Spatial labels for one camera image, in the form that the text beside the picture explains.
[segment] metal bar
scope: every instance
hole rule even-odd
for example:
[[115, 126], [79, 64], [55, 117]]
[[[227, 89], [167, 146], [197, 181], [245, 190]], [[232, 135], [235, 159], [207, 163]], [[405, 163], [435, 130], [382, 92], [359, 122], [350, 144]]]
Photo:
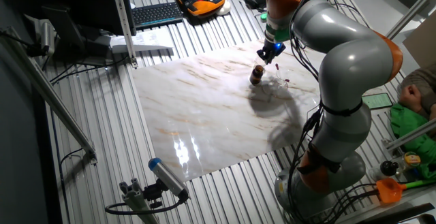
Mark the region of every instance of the metal bar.
[[430, 0], [417, 0], [416, 3], [410, 8], [410, 10], [389, 30], [386, 37], [388, 39], [394, 39], [394, 37], [400, 33], [401, 30], [416, 16], [417, 13], [429, 2]]
[[[9, 34], [16, 36], [13, 30], [8, 30], [7, 32]], [[61, 119], [68, 131], [74, 136], [81, 147], [83, 147], [85, 152], [87, 152], [88, 156], [91, 158], [91, 163], [97, 163], [97, 155], [95, 154], [93, 143], [88, 140], [76, 120], [74, 120], [74, 117], [68, 112], [67, 107], [65, 107], [61, 98], [56, 94], [53, 86], [46, 79], [46, 76], [36, 61], [30, 59], [22, 46], [15, 40], [1, 36], [0, 43], [5, 46], [6, 50], [10, 50], [9, 53], [11, 57], [17, 62], [21, 70], [23, 70], [28, 79], [30, 79], [32, 85]]]
[[124, 8], [124, 0], [115, 0], [116, 8], [118, 9], [118, 15], [120, 17], [121, 27], [123, 28], [125, 44], [127, 46], [127, 51], [129, 53], [131, 65], [134, 68], [138, 67], [138, 63], [136, 62], [136, 53], [134, 50], [134, 43], [131, 39], [129, 21], [127, 19], [127, 13]]
[[402, 146], [412, 140], [415, 140], [416, 138], [420, 137], [421, 135], [424, 135], [425, 133], [429, 132], [434, 128], [436, 128], [436, 119], [433, 119], [419, 126], [417, 129], [410, 131], [409, 133], [402, 136], [401, 138], [398, 138], [395, 141], [389, 143], [386, 146], [386, 149], [388, 149], [388, 151], [393, 151], [395, 148], [398, 148], [399, 146]]

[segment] paper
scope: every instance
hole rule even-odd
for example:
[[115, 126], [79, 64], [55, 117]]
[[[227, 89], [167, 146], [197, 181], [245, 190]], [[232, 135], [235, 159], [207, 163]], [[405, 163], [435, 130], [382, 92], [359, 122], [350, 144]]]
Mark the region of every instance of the paper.
[[[136, 33], [131, 37], [135, 51], [163, 50], [173, 48], [171, 35], [167, 29], [155, 29]], [[113, 53], [127, 52], [124, 36], [113, 37], [110, 40]]]

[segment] keyboard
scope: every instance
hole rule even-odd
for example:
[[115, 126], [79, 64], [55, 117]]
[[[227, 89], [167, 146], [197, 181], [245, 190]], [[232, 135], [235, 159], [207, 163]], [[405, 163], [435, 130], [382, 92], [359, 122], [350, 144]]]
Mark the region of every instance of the keyboard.
[[135, 28], [158, 27], [168, 23], [180, 22], [183, 13], [177, 3], [161, 3], [131, 10], [134, 16]]

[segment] marble slab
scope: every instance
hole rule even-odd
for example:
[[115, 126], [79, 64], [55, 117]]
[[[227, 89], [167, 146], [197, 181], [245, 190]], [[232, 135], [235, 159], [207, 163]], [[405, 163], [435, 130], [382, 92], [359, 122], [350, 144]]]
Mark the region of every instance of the marble slab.
[[[262, 46], [254, 41], [133, 71], [155, 154], [182, 179], [297, 143], [319, 103], [318, 83], [288, 47], [265, 67], [262, 85], [251, 85]], [[318, 68], [324, 54], [307, 49], [307, 56]]]

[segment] green fabric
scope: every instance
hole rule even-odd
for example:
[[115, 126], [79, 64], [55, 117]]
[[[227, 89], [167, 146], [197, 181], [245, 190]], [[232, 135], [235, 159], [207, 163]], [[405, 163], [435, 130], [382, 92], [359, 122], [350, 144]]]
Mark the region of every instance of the green fabric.
[[[395, 104], [390, 109], [390, 125], [396, 137], [404, 136], [428, 121], [419, 114]], [[428, 135], [421, 135], [419, 138], [404, 145], [407, 152], [415, 152], [421, 157], [421, 165], [418, 171], [425, 179], [436, 178], [436, 172], [429, 171], [429, 164], [436, 164], [436, 142]]]

